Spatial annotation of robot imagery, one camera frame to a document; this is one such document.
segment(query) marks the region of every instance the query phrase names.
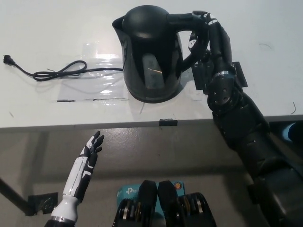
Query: table leg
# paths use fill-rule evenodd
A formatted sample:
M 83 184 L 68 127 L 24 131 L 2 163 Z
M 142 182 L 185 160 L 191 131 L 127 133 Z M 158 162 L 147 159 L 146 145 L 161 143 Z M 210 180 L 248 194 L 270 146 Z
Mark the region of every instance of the table leg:
M 35 208 L 24 200 L 17 192 L 0 178 L 0 193 L 18 207 L 25 215 L 32 216 L 36 214 Z

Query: kettle handle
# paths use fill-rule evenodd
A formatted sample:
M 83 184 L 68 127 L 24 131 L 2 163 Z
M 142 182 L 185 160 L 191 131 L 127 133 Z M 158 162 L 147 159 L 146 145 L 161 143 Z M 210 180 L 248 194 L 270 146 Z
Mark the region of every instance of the kettle handle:
M 192 31 L 198 35 L 198 41 L 202 44 L 202 50 L 207 50 L 208 46 L 208 25 L 203 18 L 199 18 L 191 13 L 168 14 L 167 21 L 170 27 L 177 33 L 181 31 Z M 186 57 L 181 65 L 181 71 L 189 69 L 199 60 L 199 57 L 191 53 Z

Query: kettle lid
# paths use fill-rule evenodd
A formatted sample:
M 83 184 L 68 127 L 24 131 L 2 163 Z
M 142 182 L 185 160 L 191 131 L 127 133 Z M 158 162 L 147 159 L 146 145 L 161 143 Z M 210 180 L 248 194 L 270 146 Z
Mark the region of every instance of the kettle lid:
M 167 30 L 168 14 L 158 6 L 138 6 L 124 16 L 123 31 L 132 37 L 159 38 Z

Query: black electric kettle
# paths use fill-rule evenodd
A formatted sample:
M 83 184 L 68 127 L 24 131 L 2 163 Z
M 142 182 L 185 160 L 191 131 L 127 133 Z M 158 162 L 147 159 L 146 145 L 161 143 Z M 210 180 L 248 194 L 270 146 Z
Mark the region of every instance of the black electric kettle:
M 174 96 L 181 73 L 198 61 L 192 53 L 183 60 L 178 32 L 193 31 L 203 50 L 208 45 L 204 20 L 191 13 L 169 14 L 157 6 L 138 6 L 112 26 L 122 46 L 126 86 L 136 99 L 148 103 Z

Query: blue object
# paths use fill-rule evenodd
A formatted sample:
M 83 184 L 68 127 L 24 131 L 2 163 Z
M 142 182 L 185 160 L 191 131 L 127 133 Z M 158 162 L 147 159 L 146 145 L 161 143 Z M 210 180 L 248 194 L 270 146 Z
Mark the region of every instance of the blue object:
M 178 196 L 185 195 L 184 183 L 182 181 L 172 181 L 172 183 L 176 188 Z M 140 184 L 130 184 L 122 186 L 117 192 L 117 206 L 119 206 L 120 202 L 123 199 L 137 200 L 139 187 Z M 159 197 L 157 198 L 154 218 L 164 218 L 164 214 L 159 202 Z

